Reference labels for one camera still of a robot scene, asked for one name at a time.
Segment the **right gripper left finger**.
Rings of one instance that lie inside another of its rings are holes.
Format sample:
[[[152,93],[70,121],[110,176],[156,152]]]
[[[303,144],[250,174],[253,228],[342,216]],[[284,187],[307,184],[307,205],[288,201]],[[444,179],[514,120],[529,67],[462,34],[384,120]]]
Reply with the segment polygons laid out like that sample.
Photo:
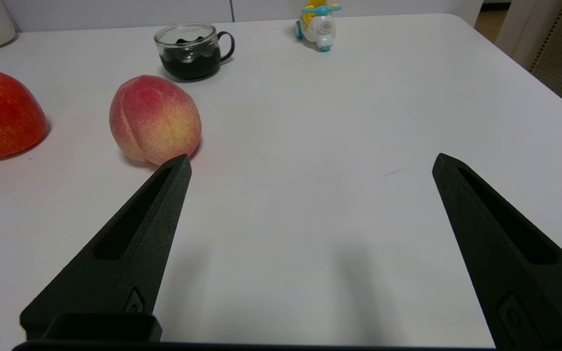
[[[153,312],[191,175],[185,154],[154,171],[25,307],[27,340],[67,312]]]

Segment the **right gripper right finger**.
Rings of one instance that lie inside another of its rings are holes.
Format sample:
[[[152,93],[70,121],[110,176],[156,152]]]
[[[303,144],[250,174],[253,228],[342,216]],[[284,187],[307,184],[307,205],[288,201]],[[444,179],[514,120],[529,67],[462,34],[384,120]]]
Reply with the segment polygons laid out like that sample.
[[[461,160],[432,174],[497,349],[562,351],[562,249]]]

